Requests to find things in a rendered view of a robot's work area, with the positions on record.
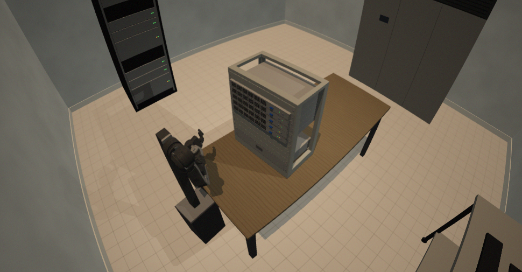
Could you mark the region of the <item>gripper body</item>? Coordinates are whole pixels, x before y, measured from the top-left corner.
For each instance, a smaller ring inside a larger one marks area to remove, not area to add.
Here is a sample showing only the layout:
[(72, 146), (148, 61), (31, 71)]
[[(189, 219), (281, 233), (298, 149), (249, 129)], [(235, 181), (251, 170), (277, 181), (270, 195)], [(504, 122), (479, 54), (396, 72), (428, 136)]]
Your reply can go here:
[(195, 149), (196, 149), (196, 147), (194, 147), (194, 145), (197, 145), (200, 148), (202, 148), (202, 146), (203, 146), (197, 136), (193, 136), (190, 140), (187, 140), (185, 142), (185, 146), (187, 146), (190, 150), (192, 148), (192, 151), (195, 151)]

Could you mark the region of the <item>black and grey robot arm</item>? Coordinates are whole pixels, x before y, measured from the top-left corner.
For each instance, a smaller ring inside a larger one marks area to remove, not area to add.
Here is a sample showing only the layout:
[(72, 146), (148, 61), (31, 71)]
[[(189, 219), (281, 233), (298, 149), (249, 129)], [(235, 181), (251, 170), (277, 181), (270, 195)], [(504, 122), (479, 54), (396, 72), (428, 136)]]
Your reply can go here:
[(192, 148), (190, 150), (187, 146), (182, 145), (171, 134), (164, 137), (161, 142), (164, 154), (176, 164), (181, 172), (186, 173), (196, 189), (210, 185), (202, 148), (194, 145), (196, 149), (192, 151)]

